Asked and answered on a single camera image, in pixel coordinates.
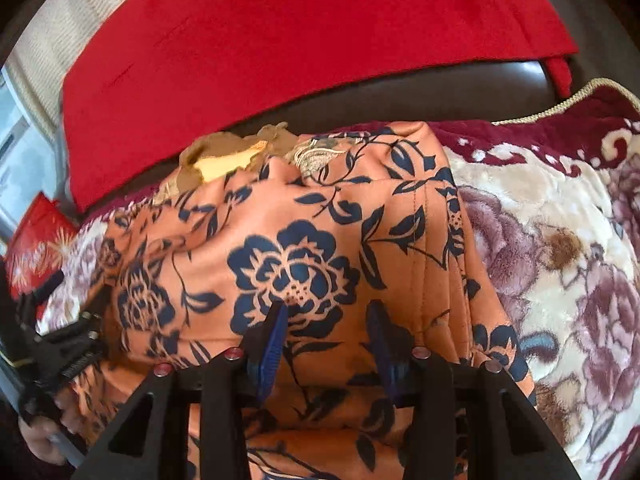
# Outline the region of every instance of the human hand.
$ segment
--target human hand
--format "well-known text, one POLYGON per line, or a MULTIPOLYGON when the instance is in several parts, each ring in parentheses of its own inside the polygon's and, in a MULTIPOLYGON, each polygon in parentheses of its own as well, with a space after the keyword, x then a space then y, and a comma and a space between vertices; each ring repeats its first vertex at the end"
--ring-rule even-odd
MULTIPOLYGON (((60 424, 76 434, 82 430, 84 417, 80 415, 78 408, 78 396, 72 390, 66 388, 56 396, 56 406, 62 410, 60 424)), ((20 432, 29 447, 29 450, 40 460, 50 464, 63 465, 65 457, 58 448, 49 441, 49 437, 60 431, 59 425, 53 420, 38 416, 29 426, 22 419, 18 421, 20 432)))

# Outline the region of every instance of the beige curtain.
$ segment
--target beige curtain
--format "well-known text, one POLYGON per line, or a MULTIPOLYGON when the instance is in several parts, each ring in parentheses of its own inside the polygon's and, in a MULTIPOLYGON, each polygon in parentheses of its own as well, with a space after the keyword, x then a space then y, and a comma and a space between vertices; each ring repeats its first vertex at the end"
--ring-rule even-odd
POLYGON ((4 68, 28 120, 54 137, 66 72, 124 0, 47 0, 21 35, 4 68))

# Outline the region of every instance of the gold piping trim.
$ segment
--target gold piping trim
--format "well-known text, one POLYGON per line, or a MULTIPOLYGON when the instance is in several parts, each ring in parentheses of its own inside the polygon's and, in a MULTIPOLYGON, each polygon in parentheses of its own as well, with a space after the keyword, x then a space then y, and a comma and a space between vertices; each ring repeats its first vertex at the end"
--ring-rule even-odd
POLYGON ((551 117, 552 115, 557 115, 565 112, 571 106, 576 103, 582 101, 584 98, 587 98, 593 92, 601 87, 608 86, 620 92, 624 97, 626 97, 629 102, 636 109, 636 112, 640 114, 640 99, 630 92, 625 87, 623 87, 620 83, 616 83, 612 79, 607 79, 606 77, 597 77, 589 81, 585 86, 583 86, 580 90, 578 90, 574 95, 569 97, 567 100, 562 101, 560 104, 549 108, 545 112, 540 112, 539 114, 530 115, 528 117, 522 117, 520 119, 510 119, 507 121, 495 121, 492 124, 500 125, 500 124, 527 124, 527 123, 535 123, 539 119, 544 119, 546 117, 551 117))

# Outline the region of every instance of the black clamp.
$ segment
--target black clamp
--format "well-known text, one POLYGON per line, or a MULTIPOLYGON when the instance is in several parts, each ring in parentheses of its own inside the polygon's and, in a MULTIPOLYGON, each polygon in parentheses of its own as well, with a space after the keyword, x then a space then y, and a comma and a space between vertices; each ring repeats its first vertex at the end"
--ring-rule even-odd
MULTIPOLYGON (((85 368, 106 355, 101 340, 102 316, 111 301, 111 287, 104 287, 87 304, 78 321, 40 336, 35 329, 37 305, 62 282, 61 271, 40 288, 11 297, 4 261, 0 262, 0 389, 28 424, 36 416, 60 421, 55 395, 85 368)), ((52 437, 73 465, 83 458, 83 444, 62 431, 52 437)))
POLYGON ((551 430, 498 361, 472 368, 414 346, 380 302, 369 304, 366 323, 386 394, 396 408, 414 407, 403 480, 454 477, 461 409, 470 480, 579 480, 551 430))
POLYGON ((250 480, 241 409, 271 393, 287 335, 287 308, 274 304, 238 347, 175 370, 157 364, 76 470, 72 480, 185 478, 189 408, 200 404, 200 478, 250 480))

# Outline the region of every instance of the finger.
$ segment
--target finger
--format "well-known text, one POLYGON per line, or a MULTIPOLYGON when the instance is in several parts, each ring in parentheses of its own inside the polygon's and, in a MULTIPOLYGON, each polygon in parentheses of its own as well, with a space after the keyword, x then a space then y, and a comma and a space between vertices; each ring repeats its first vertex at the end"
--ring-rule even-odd
POLYGON ((57 433, 60 428, 48 418, 37 417, 29 426, 22 419, 18 422, 29 451, 36 458, 50 464, 62 465, 66 459, 47 437, 57 433))
POLYGON ((37 416, 31 421, 31 425, 22 419, 18 422, 20 432, 25 440, 45 440, 48 436, 60 431, 58 425, 48 418, 37 416))
POLYGON ((69 388, 65 388, 56 395, 56 406, 61 410, 76 408, 78 406, 78 394, 69 388))
POLYGON ((27 442, 27 447, 36 458, 43 462, 55 465, 63 465, 66 462, 66 458, 60 450, 47 439, 27 442))

